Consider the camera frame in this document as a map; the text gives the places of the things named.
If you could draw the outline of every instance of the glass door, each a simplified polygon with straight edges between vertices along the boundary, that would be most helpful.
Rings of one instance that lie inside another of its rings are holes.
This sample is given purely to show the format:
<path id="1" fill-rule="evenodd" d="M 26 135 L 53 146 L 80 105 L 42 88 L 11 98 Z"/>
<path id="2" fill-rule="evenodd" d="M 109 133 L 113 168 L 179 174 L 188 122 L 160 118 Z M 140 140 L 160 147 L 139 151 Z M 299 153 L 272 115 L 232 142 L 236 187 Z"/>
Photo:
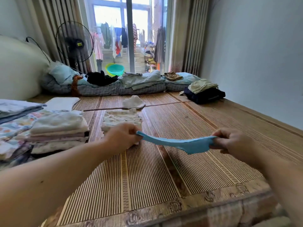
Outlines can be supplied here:
<path id="1" fill-rule="evenodd" d="M 94 38 L 96 71 L 108 74 L 106 67 L 116 63 L 126 72 L 159 69 L 164 73 L 168 0 L 84 0 L 84 3 Z"/>

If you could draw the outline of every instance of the blue underwear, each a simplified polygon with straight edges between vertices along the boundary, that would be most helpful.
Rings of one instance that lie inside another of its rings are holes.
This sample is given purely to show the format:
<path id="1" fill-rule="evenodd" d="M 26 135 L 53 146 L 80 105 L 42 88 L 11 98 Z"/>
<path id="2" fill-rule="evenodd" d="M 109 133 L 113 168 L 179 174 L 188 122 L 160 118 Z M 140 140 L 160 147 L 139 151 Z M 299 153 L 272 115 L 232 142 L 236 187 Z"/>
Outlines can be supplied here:
<path id="1" fill-rule="evenodd" d="M 213 145 L 212 139 L 216 136 L 201 137 L 189 140 L 165 139 L 148 136 L 142 131 L 137 131 L 137 135 L 143 136 L 143 140 L 154 143 L 156 145 L 173 146 L 184 150 L 188 154 L 203 153 L 209 150 L 209 145 Z"/>

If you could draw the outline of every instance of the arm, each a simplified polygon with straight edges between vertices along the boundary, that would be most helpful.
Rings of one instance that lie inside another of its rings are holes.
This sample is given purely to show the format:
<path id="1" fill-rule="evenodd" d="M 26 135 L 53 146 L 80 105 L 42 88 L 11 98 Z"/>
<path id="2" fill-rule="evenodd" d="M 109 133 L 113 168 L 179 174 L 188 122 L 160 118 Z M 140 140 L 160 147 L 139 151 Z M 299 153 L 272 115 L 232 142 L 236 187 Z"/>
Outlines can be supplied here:
<path id="1" fill-rule="evenodd" d="M 101 141 L 0 172 L 1 226 L 39 226 L 101 162 L 139 142 L 136 131 L 122 124 Z"/>
<path id="2" fill-rule="evenodd" d="M 223 149 L 259 170 L 296 226 L 303 224 L 303 167 L 282 159 L 256 144 L 244 133 L 230 128 L 214 132 L 213 149 Z"/>

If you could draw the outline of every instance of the hand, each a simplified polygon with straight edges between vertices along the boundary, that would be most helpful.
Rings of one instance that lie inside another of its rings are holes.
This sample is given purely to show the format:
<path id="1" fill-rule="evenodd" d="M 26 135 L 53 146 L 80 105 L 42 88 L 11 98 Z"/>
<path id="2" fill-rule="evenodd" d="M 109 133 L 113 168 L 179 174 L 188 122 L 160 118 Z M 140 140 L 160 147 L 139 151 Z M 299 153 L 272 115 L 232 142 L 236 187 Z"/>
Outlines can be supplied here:
<path id="1" fill-rule="evenodd" d="M 136 135 L 138 130 L 134 124 L 121 123 L 107 132 L 104 141 L 112 150 L 113 155 L 120 154 L 142 140 L 142 136 Z"/>
<path id="2" fill-rule="evenodd" d="M 229 153 L 253 168 L 260 168 L 262 148 L 251 137 L 232 128 L 221 128 L 212 135 L 218 138 L 213 139 L 211 149 L 222 149 L 222 153 Z"/>

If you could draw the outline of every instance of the beige curtain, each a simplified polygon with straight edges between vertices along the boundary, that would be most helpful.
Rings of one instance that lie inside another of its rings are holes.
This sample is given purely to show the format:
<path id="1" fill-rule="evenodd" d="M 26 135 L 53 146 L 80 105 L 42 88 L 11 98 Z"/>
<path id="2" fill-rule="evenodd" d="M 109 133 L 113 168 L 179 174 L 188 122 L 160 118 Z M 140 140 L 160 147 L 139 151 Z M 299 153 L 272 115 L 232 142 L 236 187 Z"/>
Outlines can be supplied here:
<path id="1" fill-rule="evenodd" d="M 199 75 L 209 0 L 174 0 L 169 71 Z"/>
<path id="2" fill-rule="evenodd" d="M 66 54 L 57 49 L 56 32 L 67 21 L 83 24 L 79 0 L 16 0 L 27 31 L 54 61 L 70 65 Z M 91 71 L 90 61 L 79 62 L 77 69 Z"/>

